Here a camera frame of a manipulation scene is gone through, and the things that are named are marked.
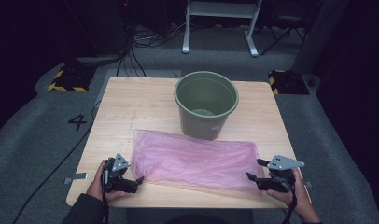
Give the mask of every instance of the plastic bag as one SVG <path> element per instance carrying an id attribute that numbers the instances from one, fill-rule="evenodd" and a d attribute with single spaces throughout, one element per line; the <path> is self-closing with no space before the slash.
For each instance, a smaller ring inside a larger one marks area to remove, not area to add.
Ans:
<path id="1" fill-rule="evenodd" d="M 173 186 L 234 189 L 259 194 L 246 172 L 264 177 L 252 142 L 208 141 L 186 135 L 135 130 L 135 178 Z"/>

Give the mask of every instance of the hand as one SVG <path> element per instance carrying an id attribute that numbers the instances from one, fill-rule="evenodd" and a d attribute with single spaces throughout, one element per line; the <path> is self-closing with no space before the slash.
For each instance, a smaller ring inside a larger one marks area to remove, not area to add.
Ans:
<path id="1" fill-rule="evenodd" d="M 99 169 L 97 169 L 96 175 L 91 182 L 90 186 L 88 187 L 87 194 L 91 195 L 92 197 L 103 201 L 103 193 L 102 193 L 102 172 L 103 172 L 103 166 L 105 165 L 105 161 L 102 161 L 100 163 Z M 121 198 L 125 196 L 124 191 L 112 191 L 110 193 L 105 194 L 105 198 L 107 199 L 107 202 L 110 203 L 118 198 Z"/>
<path id="2" fill-rule="evenodd" d="M 305 189 L 305 185 L 301 180 L 299 170 L 297 168 L 294 168 L 292 169 L 292 173 L 295 177 L 295 194 L 297 196 L 297 206 L 295 207 L 294 212 L 301 217 L 303 222 L 320 222 L 320 217 L 318 216 L 315 208 L 309 201 L 308 193 Z M 288 207 L 291 205 L 291 191 L 283 193 L 268 189 L 266 193 L 271 197 L 276 198 L 277 200 L 285 203 Z"/>

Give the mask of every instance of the wooden table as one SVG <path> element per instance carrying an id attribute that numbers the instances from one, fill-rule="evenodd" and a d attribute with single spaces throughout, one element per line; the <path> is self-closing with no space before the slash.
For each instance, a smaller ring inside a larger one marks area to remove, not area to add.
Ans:
<path id="1" fill-rule="evenodd" d="M 67 196 L 73 205 L 86 192 L 101 160 L 120 153 L 128 161 L 136 129 L 182 133 L 174 98 L 176 78 L 112 77 L 100 104 L 77 173 L 88 179 L 74 180 Z M 259 155 L 275 154 L 295 159 L 286 128 L 269 84 L 234 81 L 239 105 L 229 115 L 216 140 L 253 141 Z M 125 178 L 134 180 L 131 168 Z M 110 204 L 116 207 L 280 208 L 283 203 L 262 194 L 254 196 L 224 189 L 196 189 L 155 185 L 148 182 L 136 194 Z"/>

